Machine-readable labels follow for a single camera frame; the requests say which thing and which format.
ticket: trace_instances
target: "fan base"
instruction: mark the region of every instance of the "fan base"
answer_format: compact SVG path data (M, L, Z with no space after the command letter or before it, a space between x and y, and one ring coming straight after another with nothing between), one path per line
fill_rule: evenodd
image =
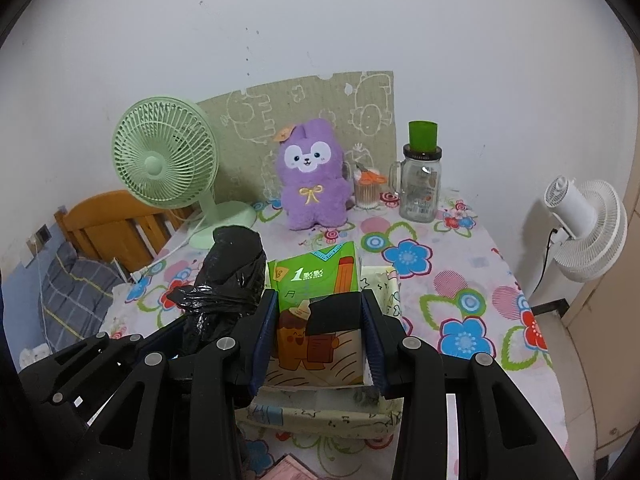
M213 247L213 231L218 227L225 225L241 225L244 227L251 227L254 225L257 213L253 207L244 202L223 202L222 204L216 204L216 213L218 220L214 222L205 221L207 226L200 226L200 230L195 233L193 229L196 227L197 222L189 229L189 245L194 249L210 249Z

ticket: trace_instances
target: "power cord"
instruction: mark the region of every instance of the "power cord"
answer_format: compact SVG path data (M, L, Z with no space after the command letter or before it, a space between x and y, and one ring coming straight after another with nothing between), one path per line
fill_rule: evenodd
M49 351L53 354L53 348L51 347L51 341L49 341L49 335L47 335L47 320L44 317L44 294L42 291L42 272L40 271L40 251L38 250L38 245L34 244L36 249L36 255L34 259L36 260L36 267L38 268L38 286L40 287L40 315L42 316L42 331L44 335L44 341L47 343L49 347Z
M206 216L204 215L204 213L202 213L202 218L200 218L200 221L196 224L195 229L193 230L193 232L191 232L190 235L188 235L183 241L182 243L180 243L176 248L172 249L171 251L169 251L167 254L165 254L162 258L156 258L154 261L152 261L150 264L148 264L148 266L146 267L142 267L142 269L140 270L136 270L135 272L131 273L131 278L133 279L134 283L139 282L143 276L146 275L146 273L148 273L149 269L151 267L153 267L154 265L166 260L169 256L172 256L176 251L180 250L181 248L183 248L186 244L189 243L189 241L191 240L191 238L193 237L194 234L199 233L200 231L204 230L207 228L207 226L204 227L200 227L204 221L205 221Z
M540 283L542 283L542 278L545 277L545 271L546 271L546 262L548 261L549 258L549 249L551 249L551 237L556 234L558 232L558 229L556 229L555 227L553 229L551 229L550 233L549 233L549 238L546 240L546 252L545 252L545 261L542 264L542 273L540 274L540 280L538 282L538 284L536 285L536 288L533 289L533 292L536 292L538 290L538 287L540 286Z

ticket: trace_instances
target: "sticker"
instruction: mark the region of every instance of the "sticker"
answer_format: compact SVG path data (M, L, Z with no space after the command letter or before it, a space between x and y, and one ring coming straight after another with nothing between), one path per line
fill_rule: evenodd
M293 132L293 128L295 128L295 126L292 126L292 125L285 126L283 129L279 130L273 136L273 140L275 140L276 142L284 142L285 140L289 139L289 137L291 136L291 133Z
M289 272L289 269L287 269L287 267L276 267L275 269L273 269L273 279L276 282L279 282L280 280L282 280L287 272Z

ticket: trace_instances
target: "cartoon character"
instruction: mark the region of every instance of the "cartoon character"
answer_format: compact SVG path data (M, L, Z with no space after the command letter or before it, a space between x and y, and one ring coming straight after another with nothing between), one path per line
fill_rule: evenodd
M306 322L310 316L309 300L280 313L276 331L280 368L297 370L302 362L307 370L324 370L323 363L334 360L338 338L335 334L307 336Z
M280 130L275 139L281 141L276 172L283 183L280 198L289 229L343 225L351 185L342 176L344 153L331 124L312 119Z

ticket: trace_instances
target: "fan grille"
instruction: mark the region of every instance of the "fan grille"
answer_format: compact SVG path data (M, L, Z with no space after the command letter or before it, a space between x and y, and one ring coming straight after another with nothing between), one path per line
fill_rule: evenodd
M569 189L569 181L565 176L558 176L545 191L545 202L549 207L556 207L562 202Z
M615 261L626 238L626 212L611 184L590 180L577 189L598 212L596 225L581 240L567 240L555 256L562 273L574 282L601 276Z
M113 135L113 165L139 200L159 208L191 205L210 189L218 147L200 107L169 97L129 108Z

